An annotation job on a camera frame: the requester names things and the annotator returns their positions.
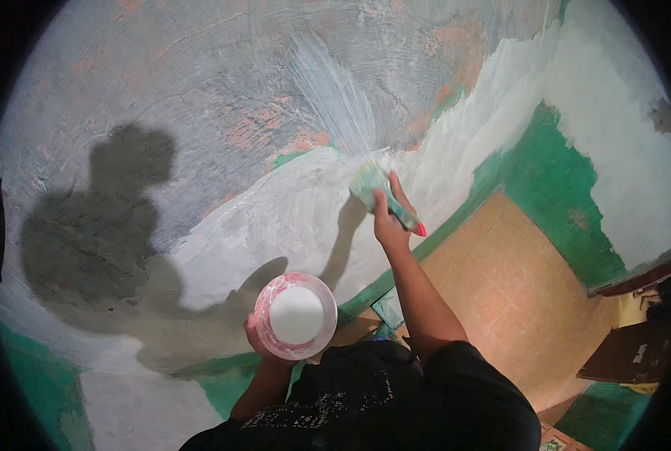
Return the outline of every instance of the black shirt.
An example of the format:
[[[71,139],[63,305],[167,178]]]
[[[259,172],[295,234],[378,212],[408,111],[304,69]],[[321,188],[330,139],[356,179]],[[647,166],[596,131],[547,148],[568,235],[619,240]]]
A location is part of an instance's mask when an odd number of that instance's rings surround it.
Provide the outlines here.
[[[186,442],[211,449],[538,449],[538,417],[465,341],[416,357],[392,341],[329,348],[285,404]]]

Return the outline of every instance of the hand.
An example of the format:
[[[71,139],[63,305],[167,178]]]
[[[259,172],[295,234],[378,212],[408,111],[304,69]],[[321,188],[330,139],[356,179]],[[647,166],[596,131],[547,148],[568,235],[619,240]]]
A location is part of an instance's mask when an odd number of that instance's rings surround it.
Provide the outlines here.
[[[263,364],[277,368],[293,369],[293,366],[297,365],[297,361],[281,359],[280,357],[273,355],[265,346],[263,346],[260,342],[260,338],[258,338],[258,332],[255,331],[256,322],[255,315],[250,313],[248,319],[243,323],[243,328],[245,329],[245,336],[248,337],[248,343],[250,343],[253,350],[258,353],[263,360]]]
[[[411,202],[408,202],[405,194],[403,194],[403,188],[400,186],[400,180],[395,175],[395,171],[390,172],[388,180],[390,181],[390,190],[393,192],[395,200],[415,214],[416,211]],[[411,238],[411,231],[405,229],[398,218],[391,212],[388,212],[388,200],[383,191],[376,190],[375,200],[375,234],[376,239],[383,246],[385,253],[388,254],[403,250],[410,252],[408,240]]]

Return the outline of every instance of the floor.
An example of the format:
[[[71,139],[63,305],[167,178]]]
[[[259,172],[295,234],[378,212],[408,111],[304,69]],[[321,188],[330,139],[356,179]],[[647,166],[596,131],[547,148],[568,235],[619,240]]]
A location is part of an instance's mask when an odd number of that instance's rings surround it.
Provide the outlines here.
[[[639,302],[586,297],[547,237],[494,194],[422,263],[471,343],[556,423],[589,381],[575,377],[612,328],[639,322]],[[380,319],[368,309],[333,337],[354,342]],[[408,336],[405,327],[399,336]]]

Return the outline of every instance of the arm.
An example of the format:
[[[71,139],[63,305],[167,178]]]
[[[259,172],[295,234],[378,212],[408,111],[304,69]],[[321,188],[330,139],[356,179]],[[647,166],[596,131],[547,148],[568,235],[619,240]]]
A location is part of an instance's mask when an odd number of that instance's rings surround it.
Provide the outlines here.
[[[406,208],[415,210],[403,194],[395,172],[390,174],[390,185],[395,198]],[[453,341],[468,341],[463,325],[448,307],[419,262],[408,248],[409,230],[404,230],[398,219],[388,212],[385,194],[376,192],[375,234],[383,246],[393,269],[403,318],[411,334],[413,351],[425,365],[428,358]]]
[[[284,403],[293,366],[298,363],[272,355],[260,343],[258,334],[255,332],[255,319],[252,315],[248,316],[248,321],[245,322],[244,326],[250,346],[263,360],[260,362],[252,381],[250,381],[250,385],[230,412],[230,418],[238,421],[249,420],[264,407]]]

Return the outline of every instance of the person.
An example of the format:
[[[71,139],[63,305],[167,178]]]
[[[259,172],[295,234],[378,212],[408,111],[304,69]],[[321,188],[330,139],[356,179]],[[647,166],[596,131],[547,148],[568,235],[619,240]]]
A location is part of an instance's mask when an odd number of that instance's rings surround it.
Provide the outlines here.
[[[391,172],[395,198],[415,213]],[[189,439],[205,449],[538,449],[541,428],[526,397],[468,343],[463,325],[413,257],[410,231],[376,192],[375,236],[393,278],[412,351],[394,341],[361,341],[306,365],[286,400],[296,362],[262,357],[230,419]]]

